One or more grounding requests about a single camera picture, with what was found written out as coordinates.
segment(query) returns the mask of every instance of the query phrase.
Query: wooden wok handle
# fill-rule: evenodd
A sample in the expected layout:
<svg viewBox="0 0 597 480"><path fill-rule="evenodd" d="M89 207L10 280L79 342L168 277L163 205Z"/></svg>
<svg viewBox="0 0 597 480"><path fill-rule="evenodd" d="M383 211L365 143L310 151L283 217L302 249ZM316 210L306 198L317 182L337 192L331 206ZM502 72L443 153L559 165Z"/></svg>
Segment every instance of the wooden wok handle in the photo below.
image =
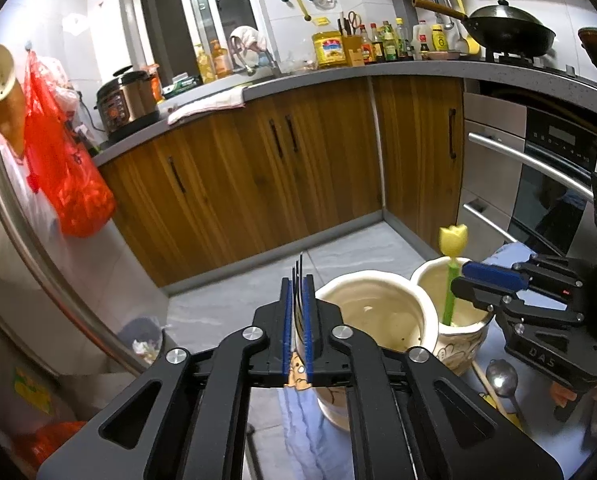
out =
<svg viewBox="0 0 597 480"><path fill-rule="evenodd" d="M412 0L412 6L418 7L419 9L427 9L431 10L432 12L438 12L439 14L450 16L450 18L454 18L456 20L467 20L467 14L463 14L463 12L458 12L457 10L454 10L451 7L446 7L441 4L435 4L434 2L431 2L429 0Z"/></svg>

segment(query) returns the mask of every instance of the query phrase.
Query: tile floor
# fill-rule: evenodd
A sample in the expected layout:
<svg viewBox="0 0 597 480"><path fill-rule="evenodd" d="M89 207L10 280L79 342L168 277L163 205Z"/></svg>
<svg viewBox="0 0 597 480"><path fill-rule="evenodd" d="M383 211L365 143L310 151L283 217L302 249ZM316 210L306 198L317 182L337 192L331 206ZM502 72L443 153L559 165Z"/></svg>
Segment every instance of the tile floor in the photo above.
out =
<svg viewBox="0 0 597 480"><path fill-rule="evenodd" d="M280 280L291 275L295 256L258 267L221 282L170 299L168 332L192 352L213 348L226 335L247 326L262 304L278 299ZM304 274L318 289L334 278L358 270L383 270L411 277L423 258L390 226L381 222L304 253ZM249 422L264 480L291 479L275 390L255 388Z"/></svg>

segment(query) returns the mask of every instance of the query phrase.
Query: metal screw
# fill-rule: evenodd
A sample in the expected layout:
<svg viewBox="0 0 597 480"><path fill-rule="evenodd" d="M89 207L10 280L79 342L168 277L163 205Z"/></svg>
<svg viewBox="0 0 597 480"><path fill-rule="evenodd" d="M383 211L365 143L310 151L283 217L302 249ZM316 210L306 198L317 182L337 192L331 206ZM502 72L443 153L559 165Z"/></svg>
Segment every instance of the metal screw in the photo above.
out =
<svg viewBox="0 0 597 480"><path fill-rule="evenodd" d="M187 352L182 348L175 348L167 353L165 359L173 365L178 365L187 359Z"/></svg>
<svg viewBox="0 0 597 480"><path fill-rule="evenodd" d="M332 329L332 335L334 337L336 337L337 339L347 339L347 338L350 338L350 337L352 337L353 333L354 333L354 330L352 330L347 325L335 326Z"/></svg>
<svg viewBox="0 0 597 480"><path fill-rule="evenodd" d="M425 348L412 348L408 354L415 363L424 363L430 358L430 353Z"/></svg>
<svg viewBox="0 0 597 480"><path fill-rule="evenodd" d="M248 341L256 341L262 337L262 328L257 326L249 326L243 330L243 337Z"/></svg>

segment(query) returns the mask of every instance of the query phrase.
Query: blue tablecloth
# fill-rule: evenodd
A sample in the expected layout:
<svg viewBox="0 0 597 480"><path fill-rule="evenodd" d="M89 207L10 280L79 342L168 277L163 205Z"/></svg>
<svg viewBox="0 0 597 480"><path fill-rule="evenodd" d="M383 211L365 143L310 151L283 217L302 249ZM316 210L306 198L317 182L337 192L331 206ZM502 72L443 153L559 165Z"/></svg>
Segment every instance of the blue tablecloth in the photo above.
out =
<svg viewBox="0 0 597 480"><path fill-rule="evenodd" d="M523 244L508 244L485 263L511 267L525 262L531 251ZM563 310L562 303L534 292L519 293L527 303ZM490 324L487 338L477 354L483 369L491 359L506 359L519 374L516 398L529 426L531 437L559 462L565 478L570 478L594 449L595 442L587 437L592 409L590 396L584 397L566 423L553 416L554 402L549 396L551 381L521 363L503 350L505 339L496 324ZM463 380L475 390L484 391L470 369ZM314 390L296 391L284 388L278 391L283 416L286 448L290 455L296 480L350 480L354 478L350 434L331 424L319 409ZM511 404L505 407L513 412Z"/></svg>

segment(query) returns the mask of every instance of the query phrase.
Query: gray countertop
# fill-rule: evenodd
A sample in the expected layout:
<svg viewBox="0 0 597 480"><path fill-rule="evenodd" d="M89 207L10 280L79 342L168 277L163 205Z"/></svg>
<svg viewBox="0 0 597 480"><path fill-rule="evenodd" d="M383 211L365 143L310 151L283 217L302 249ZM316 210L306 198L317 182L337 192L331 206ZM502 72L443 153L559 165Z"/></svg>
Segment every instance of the gray countertop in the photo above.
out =
<svg viewBox="0 0 597 480"><path fill-rule="evenodd" d="M323 82L378 75L438 75L505 83L547 94L597 113L597 85L594 82L586 82L581 78L571 78L565 74L561 75L544 70L480 61L406 61L357 68L316 70L302 75L290 75L253 84L243 91L243 97L247 102L271 94ZM186 120L179 121L173 126L167 124L165 116L158 123L144 128L99 153L95 156L94 163L96 166L102 166L143 142L205 115L197 114Z"/></svg>

